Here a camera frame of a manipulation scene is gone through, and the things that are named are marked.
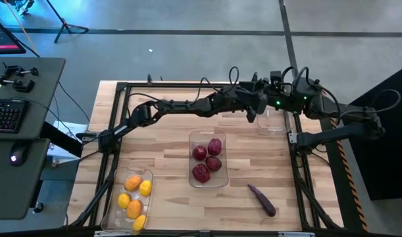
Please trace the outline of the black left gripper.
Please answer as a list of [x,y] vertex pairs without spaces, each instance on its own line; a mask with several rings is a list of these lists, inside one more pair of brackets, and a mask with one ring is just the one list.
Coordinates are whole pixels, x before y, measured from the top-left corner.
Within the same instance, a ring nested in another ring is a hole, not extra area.
[[263,80],[240,82],[236,86],[238,100],[246,106],[248,122],[254,122],[257,114],[263,114],[268,105],[268,82]]

